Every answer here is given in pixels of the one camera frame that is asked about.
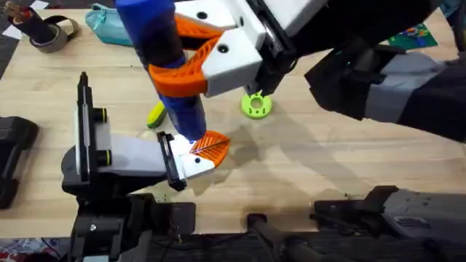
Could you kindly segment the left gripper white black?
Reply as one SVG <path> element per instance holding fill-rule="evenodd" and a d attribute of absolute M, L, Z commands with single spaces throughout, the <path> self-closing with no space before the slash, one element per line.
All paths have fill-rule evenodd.
<path fill-rule="evenodd" d="M 176 191 L 186 180 L 217 168 L 230 139 L 207 130 L 199 140 L 159 132 L 156 140 L 112 134 L 110 122 L 93 121 L 84 109 L 74 116 L 75 145 L 61 162 L 62 189 L 79 199 L 113 199 L 167 181 Z M 178 171 L 171 147 L 178 152 Z"/>

